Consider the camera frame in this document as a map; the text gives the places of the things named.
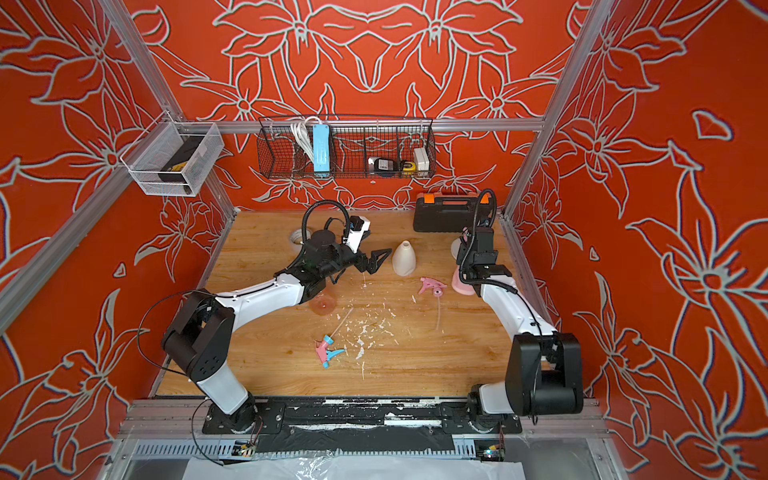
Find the white spray bottle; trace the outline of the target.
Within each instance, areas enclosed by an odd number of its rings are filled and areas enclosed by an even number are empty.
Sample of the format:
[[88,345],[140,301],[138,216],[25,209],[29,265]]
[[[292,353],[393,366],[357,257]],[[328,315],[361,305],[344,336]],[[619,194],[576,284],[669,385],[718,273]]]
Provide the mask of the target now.
[[402,241],[392,257],[392,267],[394,272],[401,277],[411,275],[417,266],[416,253],[410,241]]

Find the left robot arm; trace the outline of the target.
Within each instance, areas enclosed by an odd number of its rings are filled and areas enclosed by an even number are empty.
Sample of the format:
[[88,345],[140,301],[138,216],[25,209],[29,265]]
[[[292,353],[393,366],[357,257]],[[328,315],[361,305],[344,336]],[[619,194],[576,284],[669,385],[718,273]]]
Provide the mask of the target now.
[[211,415],[228,433],[249,433],[258,410],[251,392],[228,364],[231,338],[241,327],[268,314],[309,302],[329,279],[349,268],[376,273],[392,250],[366,254],[359,250],[365,233],[352,233],[345,243],[328,230],[305,240],[297,257],[274,278],[229,293],[207,290],[189,294],[165,331],[164,352],[212,402]]

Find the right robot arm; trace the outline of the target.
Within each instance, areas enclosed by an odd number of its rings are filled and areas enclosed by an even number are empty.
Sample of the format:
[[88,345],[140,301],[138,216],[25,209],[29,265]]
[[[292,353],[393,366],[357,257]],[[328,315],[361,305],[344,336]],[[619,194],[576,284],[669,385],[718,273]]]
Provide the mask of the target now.
[[575,335],[547,322],[497,262],[494,230],[465,229],[457,253],[458,280],[472,288],[511,339],[503,380],[478,384],[468,395],[470,421],[482,428],[510,417],[579,414],[584,408],[582,354]]

